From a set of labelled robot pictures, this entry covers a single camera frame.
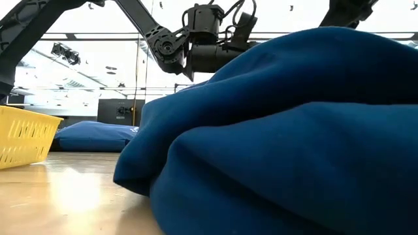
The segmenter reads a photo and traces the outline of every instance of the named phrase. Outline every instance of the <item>blue blanket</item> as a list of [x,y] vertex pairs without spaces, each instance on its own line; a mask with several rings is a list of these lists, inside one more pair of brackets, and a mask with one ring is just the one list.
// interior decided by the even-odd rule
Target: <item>blue blanket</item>
[[167,234],[418,234],[418,51],[336,27],[145,105],[114,181]]
[[52,151],[120,153],[138,132],[138,127],[81,121],[59,130]]

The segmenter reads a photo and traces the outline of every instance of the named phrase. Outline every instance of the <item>blue cloth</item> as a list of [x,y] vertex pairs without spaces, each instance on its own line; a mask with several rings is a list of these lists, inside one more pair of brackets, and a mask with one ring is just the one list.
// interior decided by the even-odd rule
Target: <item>blue cloth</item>
[[336,27],[146,104],[114,181],[167,234],[418,234],[418,51]]
[[138,127],[81,121],[58,131],[54,137],[62,151],[121,152]]

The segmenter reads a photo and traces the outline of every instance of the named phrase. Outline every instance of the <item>robotic arm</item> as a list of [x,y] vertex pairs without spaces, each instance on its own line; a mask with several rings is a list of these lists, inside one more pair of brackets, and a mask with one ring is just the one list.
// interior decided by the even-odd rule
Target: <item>robotic arm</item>
[[[148,43],[160,68],[185,74],[193,81],[194,72],[216,72],[241,53],[255,46],[248,42],[257,22],[253,14],[242,13],[233,36],[219,40],[219,26],[226,13],[211,2],[186,10],[188,25],[175,32],[159,25],[139,0],[114,0]],[[320,26],[353,27],[372,13],[377,0],[330,0],[330,10]],[[81,7],[88,0],[21,0],[0,20],[0,96],[8,95],[14,85],[17,64],[66,10]],[[105,0],[89,0],[103,7]]]

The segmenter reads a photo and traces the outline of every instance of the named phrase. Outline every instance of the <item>wooden table surface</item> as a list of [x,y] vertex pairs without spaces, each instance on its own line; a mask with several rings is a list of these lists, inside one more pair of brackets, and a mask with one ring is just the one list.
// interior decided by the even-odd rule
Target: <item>wooden table surface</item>
[[112,182],[117,158],[51,153],[0,170],[0,234],[162,234],[150,201]]

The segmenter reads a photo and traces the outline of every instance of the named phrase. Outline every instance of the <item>blue fabric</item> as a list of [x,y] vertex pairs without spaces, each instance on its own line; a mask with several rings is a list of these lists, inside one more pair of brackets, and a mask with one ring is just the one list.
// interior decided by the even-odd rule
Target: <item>blue fabric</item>
[[138,127],[81,121],[58,131],[54,137],[63,151],[121,152]]
[[146,104],[114,181],[167,234],[418,234],[418,51],[292,33]]

